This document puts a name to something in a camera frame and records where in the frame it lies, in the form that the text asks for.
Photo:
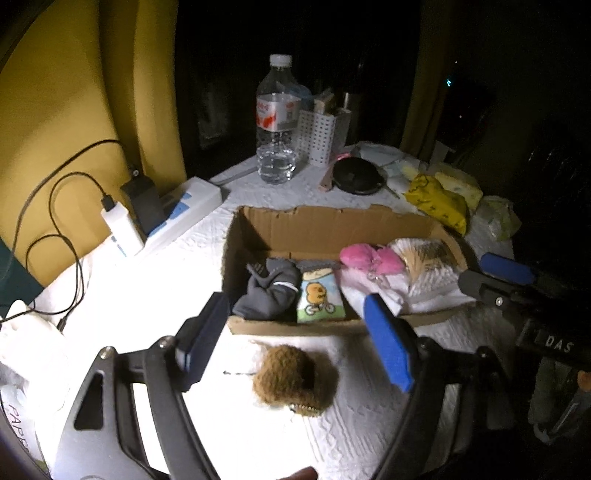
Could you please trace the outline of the white paper towel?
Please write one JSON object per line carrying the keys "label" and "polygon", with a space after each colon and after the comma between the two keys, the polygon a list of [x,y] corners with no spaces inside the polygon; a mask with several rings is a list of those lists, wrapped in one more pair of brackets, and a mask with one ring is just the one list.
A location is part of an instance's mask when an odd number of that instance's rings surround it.
{"label": "white paper towel", "polygon": [[416,280],[409,273],[375,275],[349,267],[342,267],[335,277],[361,319],[365,299],[372,294],[379,294],[395,315],[431,314],[474,302],[461,292],[459,273],[449,266],[424,272]]}

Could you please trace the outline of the cartoon tissue pack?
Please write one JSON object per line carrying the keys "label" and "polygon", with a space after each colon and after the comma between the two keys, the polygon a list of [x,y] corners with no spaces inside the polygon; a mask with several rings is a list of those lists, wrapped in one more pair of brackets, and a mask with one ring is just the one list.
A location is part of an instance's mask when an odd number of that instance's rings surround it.
{"label": "cartoon tissue pack", "polygon": [[301,295],[297,300],[297,322],[342,321],[346,309],[335,271],[321,268],[304,272],[301,277]]}

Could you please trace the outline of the pink plush toy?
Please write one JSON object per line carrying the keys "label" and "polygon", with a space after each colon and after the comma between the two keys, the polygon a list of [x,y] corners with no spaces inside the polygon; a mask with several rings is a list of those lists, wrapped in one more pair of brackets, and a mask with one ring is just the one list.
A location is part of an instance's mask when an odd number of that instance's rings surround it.
{"label": "pink plush toy", "polygon": [[339,252],[339,261],[346,267],[376,275],[398,275],[406,269],[404,261],[391,248],[375,248],[366,243],[342,248]]}

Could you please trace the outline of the cotton swab pack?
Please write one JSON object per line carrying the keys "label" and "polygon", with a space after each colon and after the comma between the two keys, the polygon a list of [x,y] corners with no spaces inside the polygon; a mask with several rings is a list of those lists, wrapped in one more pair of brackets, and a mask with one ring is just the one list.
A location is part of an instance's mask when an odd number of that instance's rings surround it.
{"label": "cotton swab pack", "polygon": [[389,247],[403,260],[412,282],[433,270],[457,266],[448,246],[439,239],[399,238]]}

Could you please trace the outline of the grey dotted sock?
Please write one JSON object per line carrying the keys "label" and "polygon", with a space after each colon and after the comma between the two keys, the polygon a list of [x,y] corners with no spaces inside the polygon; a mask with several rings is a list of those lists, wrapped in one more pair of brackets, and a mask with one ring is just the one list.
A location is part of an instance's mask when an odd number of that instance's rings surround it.
{"label": "grey dotted sock", "polygon": [[321,268],[332,268],[336,274],[341,264],[279,257],[268,258],[263,264],[249,264],[246,292],[235,302],[232,313],[245,320],[297,322],[301,277],[304,272]]}

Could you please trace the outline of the brown plush toy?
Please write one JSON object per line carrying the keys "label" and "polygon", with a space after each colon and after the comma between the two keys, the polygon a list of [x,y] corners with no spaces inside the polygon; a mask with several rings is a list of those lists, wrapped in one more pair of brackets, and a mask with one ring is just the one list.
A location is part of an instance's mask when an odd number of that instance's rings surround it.
{"label": "brown plush toy", "polygon": [[324,352],[278,345],[264,353],[252,390],[267,406],[315,417],[331,407],[338,383],[339,372]]}

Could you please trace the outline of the clear plastic bag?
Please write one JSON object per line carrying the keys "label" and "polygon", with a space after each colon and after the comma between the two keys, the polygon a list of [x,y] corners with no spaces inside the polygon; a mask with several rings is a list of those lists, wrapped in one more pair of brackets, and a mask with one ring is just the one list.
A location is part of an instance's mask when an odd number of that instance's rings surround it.
{"label": "clear plastic bag", "polygon": [[487,225],[497,242],[510,240],[522,225],[513,203],[499,196],[484,196],[476,210],[476,216]]}

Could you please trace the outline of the yellow wipes pack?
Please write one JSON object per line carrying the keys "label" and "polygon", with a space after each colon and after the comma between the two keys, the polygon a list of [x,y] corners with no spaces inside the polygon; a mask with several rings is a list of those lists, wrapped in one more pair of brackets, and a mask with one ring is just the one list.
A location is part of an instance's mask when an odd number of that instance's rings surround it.
{"label": "yellow wipes pack", "polygon": [[419,211],[438,220],[460,236],[466,235],[469,219],[466,200],[463,196],[446,190],[434,176],[417,175],[410,182],[405,198]]}

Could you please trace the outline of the white lace tablecloth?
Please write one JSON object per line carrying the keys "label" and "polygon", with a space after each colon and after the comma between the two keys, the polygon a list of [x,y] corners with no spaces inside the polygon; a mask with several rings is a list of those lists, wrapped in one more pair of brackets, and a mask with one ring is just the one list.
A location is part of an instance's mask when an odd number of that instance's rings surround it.
{"label": "white lace tablecloth", "polygon": [[306,166],[286,183],[219,186],[193,177],[156,204],[141,237],[131,203],[101,172],[71,162],[25,198],[11,267],[56,262],[72,299],[18,294],[2,361],[25,380],[27,415],[57,479],[176,476],[197,434],[214,477],[249,479],[314,465],[325,479],[373,475],[405,395],[363,320],[373,294],[420,334],[459,350],[498,347],[505,330],[458,287],[470,244],[387,193],[318,190]]}

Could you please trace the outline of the open cardboard box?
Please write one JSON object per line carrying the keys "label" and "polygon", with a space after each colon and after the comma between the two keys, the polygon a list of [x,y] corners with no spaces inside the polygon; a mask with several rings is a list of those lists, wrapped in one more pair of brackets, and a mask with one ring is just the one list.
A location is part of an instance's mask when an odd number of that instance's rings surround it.
{"label": "open cardboard box", "polygon": [[[239,206],[226,232],[222,258],[222,291],[232,301],[245,293],[249,263],[263,263],[267,257],[291,260],[338,260],[342,248],[356,243],[386,245],[398,238],[439,239],[453,256],[460,271],[468,263],[456,239],[430,217],[397,213],[384,205],[368,209],[297,206],[273,210]],[[402,315],[413,327],[445,322],[465,308],[459,305],[428,312]],[[230,315],[228,327],[235,335],[253,336],[345,336],[366,334],[363,320],[345,301],[346,319],[297,323],[256,321]]]}

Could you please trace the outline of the white power bank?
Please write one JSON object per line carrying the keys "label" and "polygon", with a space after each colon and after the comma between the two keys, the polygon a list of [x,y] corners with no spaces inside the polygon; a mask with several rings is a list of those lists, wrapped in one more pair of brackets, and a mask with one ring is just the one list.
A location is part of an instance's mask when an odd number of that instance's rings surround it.
{"label": "white power bank", "polygon": [[137,255],[144,247],[128,210],[120,203],[105,200],[100,212],[111,232],[111,238],[126,257]]}

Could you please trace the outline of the black charger block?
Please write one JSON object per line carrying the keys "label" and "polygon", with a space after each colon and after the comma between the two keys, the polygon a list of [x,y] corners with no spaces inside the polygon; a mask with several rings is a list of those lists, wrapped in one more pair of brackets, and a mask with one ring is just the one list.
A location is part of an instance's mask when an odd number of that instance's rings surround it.
{"label": "black charger block", "polygon": [[149,177],[134,169],[131,179],[120,186],[120,191],[145,237],[165,222],[166,216],[155,183]]}

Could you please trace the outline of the white blue box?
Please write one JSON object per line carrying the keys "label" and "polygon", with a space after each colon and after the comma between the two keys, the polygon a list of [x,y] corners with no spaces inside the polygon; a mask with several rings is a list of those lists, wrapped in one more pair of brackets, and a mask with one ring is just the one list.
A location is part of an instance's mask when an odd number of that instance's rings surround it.
{"label": "white blue box", "polygon": [[146,238],[151,249],[173,242],[222,204],[221,188],[192,177],[161,198],[165,221]]}

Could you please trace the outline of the white perforated basket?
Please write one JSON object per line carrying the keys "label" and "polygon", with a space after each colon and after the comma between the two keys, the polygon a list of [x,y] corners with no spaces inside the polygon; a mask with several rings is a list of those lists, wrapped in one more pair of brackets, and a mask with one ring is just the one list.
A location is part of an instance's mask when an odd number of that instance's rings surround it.
{"label": "white perforated basket", "polygon": [[294,136],[301,161],[328,167],[345,147],[351,118],[352,112],[346,109],[335,115],[301,111]]}

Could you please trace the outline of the clear water bottle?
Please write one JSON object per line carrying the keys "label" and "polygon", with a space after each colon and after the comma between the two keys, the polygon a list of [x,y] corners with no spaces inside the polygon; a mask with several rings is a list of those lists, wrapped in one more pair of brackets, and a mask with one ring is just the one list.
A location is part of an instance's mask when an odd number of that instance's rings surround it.
{"label": "clear water bottle", "polygon": [[270,55],[270,71],[256,90],[256,160],[259,177],[269,184],[290,181],[297,167],[294,131],[301,98],[291,73],[291,56]]}

